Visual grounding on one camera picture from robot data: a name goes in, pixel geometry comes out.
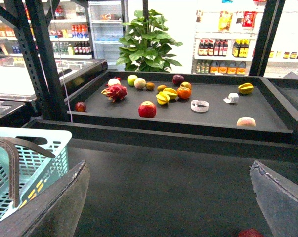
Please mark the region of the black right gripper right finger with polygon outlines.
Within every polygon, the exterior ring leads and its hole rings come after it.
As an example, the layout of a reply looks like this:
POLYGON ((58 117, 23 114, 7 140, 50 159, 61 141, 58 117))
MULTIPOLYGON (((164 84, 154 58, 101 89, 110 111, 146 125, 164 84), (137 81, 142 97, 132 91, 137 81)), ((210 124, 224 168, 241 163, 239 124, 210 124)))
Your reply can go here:
POLYGON ((254 161, 250 178, 256 201, 275 237, 298 237, 298 185, 254 161))

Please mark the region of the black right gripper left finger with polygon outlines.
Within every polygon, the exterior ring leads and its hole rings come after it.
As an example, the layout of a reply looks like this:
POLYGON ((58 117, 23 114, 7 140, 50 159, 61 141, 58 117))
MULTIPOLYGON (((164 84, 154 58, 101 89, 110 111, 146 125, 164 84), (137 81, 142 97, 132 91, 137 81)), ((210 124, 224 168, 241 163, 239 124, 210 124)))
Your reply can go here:
POLYGON ((85 205, 90 172, 82 160, 0 222, 0 237, 72 237, 85 205))

